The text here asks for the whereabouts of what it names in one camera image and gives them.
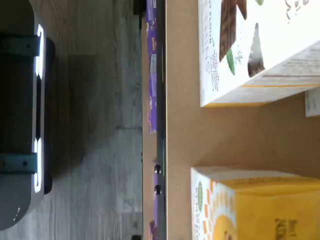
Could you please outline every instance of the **black frame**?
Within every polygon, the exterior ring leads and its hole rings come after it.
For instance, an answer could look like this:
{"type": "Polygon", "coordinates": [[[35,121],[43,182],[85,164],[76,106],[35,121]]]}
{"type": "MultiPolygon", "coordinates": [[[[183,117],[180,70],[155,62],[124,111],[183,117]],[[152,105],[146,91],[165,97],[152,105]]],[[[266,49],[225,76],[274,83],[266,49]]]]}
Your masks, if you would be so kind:
{"type": "Polygon", "coordinates": [[[166,0],[156,0],[156,103],[157,103],[157,154],[156,164],[161,172],[157,174],[155,197],[157,198],[157,239],[167,239],[167,117],[166,117],[166,0]]]}

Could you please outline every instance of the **chocolate bar image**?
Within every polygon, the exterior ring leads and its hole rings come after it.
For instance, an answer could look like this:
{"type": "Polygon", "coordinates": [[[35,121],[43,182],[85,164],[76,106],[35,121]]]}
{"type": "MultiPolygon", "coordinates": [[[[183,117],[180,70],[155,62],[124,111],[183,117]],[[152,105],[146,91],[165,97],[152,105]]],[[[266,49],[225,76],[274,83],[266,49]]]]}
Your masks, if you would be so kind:
{"type": "Polygon", "coordinates": [[[236,13],[239,7],[243,18],[247,19],[247,0],[222,0],[220,23],[220,62],[236,41],[236,13]]]}

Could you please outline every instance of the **wood grain floor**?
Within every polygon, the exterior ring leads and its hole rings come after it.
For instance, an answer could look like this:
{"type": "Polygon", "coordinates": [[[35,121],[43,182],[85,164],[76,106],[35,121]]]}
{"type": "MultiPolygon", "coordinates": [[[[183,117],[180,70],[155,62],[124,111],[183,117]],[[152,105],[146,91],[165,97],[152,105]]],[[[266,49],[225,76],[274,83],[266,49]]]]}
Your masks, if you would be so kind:
{"type": "Polygon", "coordinates": [[[56,44],[46,81],[54,185],[0,240],[142,234],[141,37],[131,0],[31,0],[56,44]]]}

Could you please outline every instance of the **cardboard box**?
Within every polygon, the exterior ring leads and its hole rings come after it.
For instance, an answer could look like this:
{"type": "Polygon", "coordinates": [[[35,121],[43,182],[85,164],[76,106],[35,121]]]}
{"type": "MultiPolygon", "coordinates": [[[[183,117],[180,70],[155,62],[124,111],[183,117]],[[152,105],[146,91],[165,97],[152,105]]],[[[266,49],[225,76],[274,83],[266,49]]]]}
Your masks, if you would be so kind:
{"type": "Polygon", "coordinates": [[[191,169],[193,240],[320,239],[320,181],[276,171],[191,169]]]}
{"type": "Polygon", "coordinates": [[[155,0],[146,1],[146,37],[149,55],[149,98],[147,119],[149,133],[157,131],[157,5],[155,0]]]}
{"type": "Polygon", "coordinates": [[[320,116],[320,87],[306,91],[305,94],[305,115],[307,117],[320,116]]]}
{"type": "Polygon", "coordinates": [[[320,86],[317,0],[198,0],[200,104],[262,105],[320,86]]]}

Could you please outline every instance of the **purple packaging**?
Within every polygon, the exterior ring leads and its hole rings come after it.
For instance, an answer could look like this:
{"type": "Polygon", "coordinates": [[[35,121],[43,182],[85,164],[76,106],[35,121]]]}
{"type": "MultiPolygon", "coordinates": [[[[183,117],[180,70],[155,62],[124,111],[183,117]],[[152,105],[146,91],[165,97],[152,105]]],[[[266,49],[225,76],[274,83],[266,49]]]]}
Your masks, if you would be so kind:
{"type": "Polygon", "coordinates": [[[156,0],[146,1],[146,37],[149,57],[147,119],[149,133],[157,131],[157,16],[156,0]]]}

